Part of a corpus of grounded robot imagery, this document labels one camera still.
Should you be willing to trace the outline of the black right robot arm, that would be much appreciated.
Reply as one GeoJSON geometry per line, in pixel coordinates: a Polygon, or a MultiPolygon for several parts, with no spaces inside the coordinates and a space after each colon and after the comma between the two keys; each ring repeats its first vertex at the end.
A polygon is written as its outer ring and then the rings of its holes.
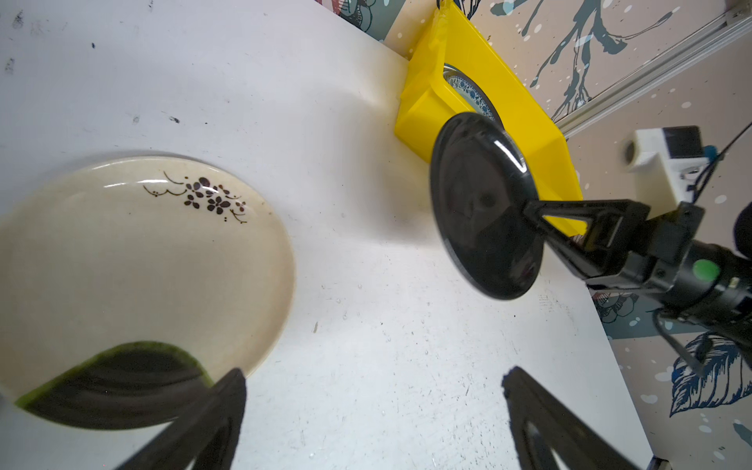
{"type": "Polygon", "coordinates": [[[522,213],[591,291],[652,299],[655,323],[699,325],[751,360],[751,262],[695,240],[701,207],[683,202],[651,217],[632,200],[529,201],[522,213]]]}

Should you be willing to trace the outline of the teal patterned small plate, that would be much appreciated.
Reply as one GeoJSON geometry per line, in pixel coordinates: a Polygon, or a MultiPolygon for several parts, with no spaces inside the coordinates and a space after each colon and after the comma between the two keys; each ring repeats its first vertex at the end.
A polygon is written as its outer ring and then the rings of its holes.
{"type": "Polygon", "coordinates": [[[476,113],[491,119],[503,127],[503,121],[491,99],[469,76],[466,76],[461,70],[458,70],[449,64],[445,64],[443,77],[446,82],[450,84],[450,87],[468,105],[470,105],[476,113]]]}

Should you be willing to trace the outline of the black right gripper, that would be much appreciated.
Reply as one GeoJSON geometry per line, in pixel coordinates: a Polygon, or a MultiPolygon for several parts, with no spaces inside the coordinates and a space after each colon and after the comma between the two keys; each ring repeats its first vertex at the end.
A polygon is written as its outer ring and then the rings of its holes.
{"type": "Polygon", "coordinates": [[[687,293],[703,286],[692,274],[694,237],[705,209],[680,203],[647,221],[650,207],[632,200],[528,201],[522,211],[560,260],[597,291],[687,293]],[[583,222],[576,241],[548,217],[583,222]]]}

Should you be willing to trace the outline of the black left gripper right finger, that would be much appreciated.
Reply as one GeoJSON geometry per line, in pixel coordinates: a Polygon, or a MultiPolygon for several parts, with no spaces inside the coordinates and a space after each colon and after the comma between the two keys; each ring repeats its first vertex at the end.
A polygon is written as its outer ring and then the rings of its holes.
{"type": "Polygon", "coordinates": [[[524,369],[501,382],[510,430],[523,469],[634,469],[524,369]]]}

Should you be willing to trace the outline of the cream plate black flower pattern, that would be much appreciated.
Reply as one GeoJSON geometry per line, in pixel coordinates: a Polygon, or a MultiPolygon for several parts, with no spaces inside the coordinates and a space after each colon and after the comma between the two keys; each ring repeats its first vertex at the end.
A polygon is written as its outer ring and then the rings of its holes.
{"type": "Polygon", "coordinates": [[[295,274],[270,203],[223,170],[133,157],[59,176],[1,216],[1,395],[70,427],[172,421],[264,361],[295,274]]]}

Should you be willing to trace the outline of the yellow plastic bin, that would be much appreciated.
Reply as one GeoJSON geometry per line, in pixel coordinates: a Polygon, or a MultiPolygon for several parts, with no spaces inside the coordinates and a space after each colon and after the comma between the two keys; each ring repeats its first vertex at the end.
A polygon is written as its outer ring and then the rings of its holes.
{"type": "Polygon", "coordinates": [[[409,60],[395,126],[407,147],[429,162],[444,124],[460,113],[475,112],[444,79],[445,64],[469,76],[491,99],[531,166],[541,199],[583,198],[565,137],[452,1],[441,2],[409,60]]]}

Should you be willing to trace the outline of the black round plate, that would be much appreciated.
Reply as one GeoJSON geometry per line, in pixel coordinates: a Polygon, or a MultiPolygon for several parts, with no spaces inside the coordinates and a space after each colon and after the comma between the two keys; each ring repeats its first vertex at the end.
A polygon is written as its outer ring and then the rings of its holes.
{"type": "Polygon", "coordinates": [[[477,113],[451,117],[430,164],[435,221],[452,261],[483,294],[524,296],[538,278],[544,241],[523,215],[539,194],[502,125],[477,113]]]}

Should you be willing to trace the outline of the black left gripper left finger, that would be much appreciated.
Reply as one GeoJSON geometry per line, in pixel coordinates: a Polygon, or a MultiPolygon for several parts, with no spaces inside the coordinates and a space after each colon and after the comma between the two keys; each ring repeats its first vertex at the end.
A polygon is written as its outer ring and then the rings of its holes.
{"type": "Polygon", "coordinates": [[[234,368],[119,468],[228,469],[238,446],[245,407],[246,378],[234,368]]]}

